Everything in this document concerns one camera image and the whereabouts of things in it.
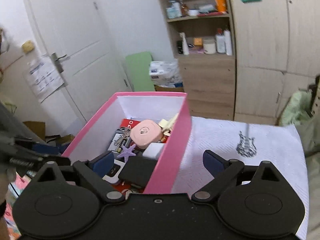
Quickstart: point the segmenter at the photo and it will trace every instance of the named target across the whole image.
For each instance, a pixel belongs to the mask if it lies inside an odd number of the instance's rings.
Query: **pink box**
[[[169,194],[191,133],[187,94],[175,92],[115,93],[89,120],[63,156],[71,162],[103,154],[122,119],[169,120],[179,113],[170,138],[147,184],[145,194]]]

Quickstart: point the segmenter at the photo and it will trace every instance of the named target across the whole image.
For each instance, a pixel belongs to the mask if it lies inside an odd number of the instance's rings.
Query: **paper sign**
[[[64,83],[49,57],[41,57],[32,63],[25,73],[25,78],[39,102],[45,100]]]

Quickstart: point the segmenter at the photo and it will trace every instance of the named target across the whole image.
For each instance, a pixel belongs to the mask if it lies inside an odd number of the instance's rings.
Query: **white wall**
[[[27,40],[36,42],[23,0],[0,0],[0,26],[6,30],[13,47],[21,47]],[[17,105],[15,116],[19,120],[45,122],[47,135],[77,133],[83,124],[62,91],[55,92],[43,103],[39,103],[23,77],[24,71],[28,69],[28,62],[36,58],[38,53],[36,49],[4,71],[0,93]]]
[[[172,60],[159,0],[97,0],[122,57],[150,51],[153,60]]]
[[[97,0],[106,28],[112,34],[115,47],[124,57],[150,51],[154,60],[172,60],[166,23],[158,0]],[[23,0],[0,0],[0,26],[16,47],[25,41],[35,42]],[[39,103],[28,87],[23,72],[28,62],[37,57],[31,52],[5,70],[0,93],[18,106],[16,116],[21,121],[46,122],[47,134],[76,133],[83,125],[61,90]]]

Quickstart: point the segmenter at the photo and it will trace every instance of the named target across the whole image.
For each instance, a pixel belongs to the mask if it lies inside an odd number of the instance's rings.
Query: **person's arm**
[[[5,202],[5,195],[8,191],[9,180],[6,173],[0,174],[0,205]],[[10,240],[7,223],[2,217],[0,219],[0,239],[2,240]]]
[[[4,218],[1,218],[0,220],[0,239],[10,240],[8,229],[7,229],[7,222],[5,221]]]

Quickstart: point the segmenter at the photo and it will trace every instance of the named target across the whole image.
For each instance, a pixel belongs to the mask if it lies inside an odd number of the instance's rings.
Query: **white device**
[[[120,183],[119,174],[124,166],[125,163],[115,160],[112,169],[103,177],[103,179],[110,184],[118,185]]]
[[[150,143],[148,148],[143,152],[142,156],[147,159],[158,160],[162,149],[164,147],[164,143]]]

